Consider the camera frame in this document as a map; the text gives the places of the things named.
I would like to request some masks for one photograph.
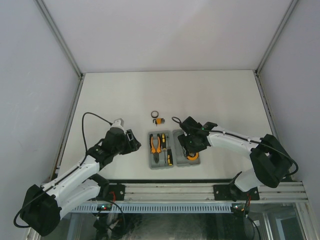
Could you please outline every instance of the open tool case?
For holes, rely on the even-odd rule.
[[[163,134],[165,136],[165,145],[163,144]],[[172,168],[175,165],[175,150],[173,135],[170,131],[153,131],[148,133],[148,144],[149,144],[149,166],[151,169],[167,169]],[[155,154],[152,153],[151,139],[153,142]],[[171,163],[168,160],[168,150],[171,149]]]
[[[195,160],[189,160],[185,156],[185,152],[180,145],[180,142],[178,140],[178,136],[181,134],[184,134],[184,131],[179,129],[179,130],[174,130],[172,132],[173,134],[173,144],[174,144],[174,150],[175,150],[175,163],[178,167],[186,167],[186,166],[197,166],[200,164],[200,156],[198,155],[197,159]]]

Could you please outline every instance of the orange pliers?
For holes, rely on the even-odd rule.
[[[158,138],[158,144],[157,144],[157,148],[155,148],[154,135],[153,134],[149,135],[150,149],[151,149],[151,153],[153,154],[154,162],[156,164],[159,163],[159,153],[161,153],[161,136],[160,136],[160,134],[157,135],[157,138]]]

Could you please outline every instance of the white table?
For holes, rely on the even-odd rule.
[[[159,112],[165,124],[156,126],[150,114]],[[148,162],[148,132],[175,130],[192,116],[204,124],[217,123],[227,130],[263,137],[271,133],[258,87],[251,70],[159,71],[87,73],[62,158],[59,174],[85,154],[81,118],[93,112],[113,122],[124,120],[142,144],[127,155],[118,155],[100,171],[110,180],[230,179],[252,166],[251,161],[228,149],[209,147],[200,153],[198,166],[153,170]],[[109,129],[104,121],[87,115],[84,130],[88,148]]]

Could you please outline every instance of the black electrical tape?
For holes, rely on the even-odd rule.
[[[158,112],[158,111],[152,111],[152,112],[151,112],[151,117],[152,117],[153,119],[156,119],[157,117],[159,117],[159,112]]]

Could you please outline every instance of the black ring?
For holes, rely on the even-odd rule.
[[[159,112],[158,112],[158,111],[152,111],[152,112],[151,112],[151,117],[152,117],[153,119],[156,119],[157,117],[159,117]]]

